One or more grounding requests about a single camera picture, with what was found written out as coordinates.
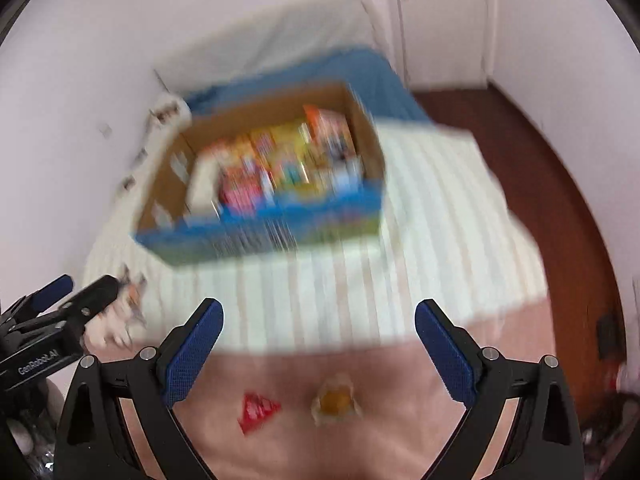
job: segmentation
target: wall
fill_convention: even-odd
[[[598,223],[640,367],[640,54],[605,0],[497,0],[492,77],[558,152]]]
[[[161,89],[152,61],[286,1],[30,1],[0,46],[3,306],[62,272],[80,276]],[[390,31],[386,0],[373,1]]]

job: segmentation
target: white door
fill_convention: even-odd
[[[483,69],[487,0],[398,0],[408,85],[473,87]]]

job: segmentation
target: bed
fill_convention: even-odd
[[[126,267],[137,330],[109,337],[102,316],[86,342],[102,359],[128,356],[158,344],[204,297],[223,304],[223,332],[175,407],[219,478],[420,478],[462,414],[415,334],[413,309],[425,298],[507,356],[537,361],[554,352],[535,242],[508,211],[472,135],[428,118],[380,37],[367,0],[318,0],[255,16],[157,65],[172,92],[158,107],[176,103],[179,113],[151,131],[134,185],[117,198],[84,272],[87,284]],[[387,165],[378,238],[175,269],[132,240],[162,150],[192,115],[324,80],[346,82],[373,117]],[[351,376],[364,416],[316,428],[310,400],[336,372]],[[244,391],[284,407],[249,438],[236,422]],[[147,473],[158,478],[125,409]],[[507,430],[508,421],[502,440]]]

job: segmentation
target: metal screw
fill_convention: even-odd
[[[492,346],[487,346],[482,349],[482,355],[485,359],[489,359],[489,361],[495,361],[498,357],[500,357],[500,352],[498,352]]]
[[[80,359],[80,366],[82,368],[89,368],[95,363],[95,357],[92,355],[85,355],[82,359]]]
[[[549,368],[556,368],[558,366],[558,359],[553,355],[545,355],[545,365]]]
[[[140,359],[143,361],[149,361],[149,359],[153,359],[156,356],[156,349],[152,346],[147,346],[140,351]]]

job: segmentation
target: blue cardboard box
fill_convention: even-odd
[[[308,104],[347,117],[364,168],[359,189],[322,202],[265,208],[250,218],[185,220],[185,198],[198,152],[223,137],[299,119]],[[166,263],[178,266],[377,235],[384,181],[378,136],[351,91],[342,83],[293,88],[197,120],[178,134],[150,186],[134,237]]]

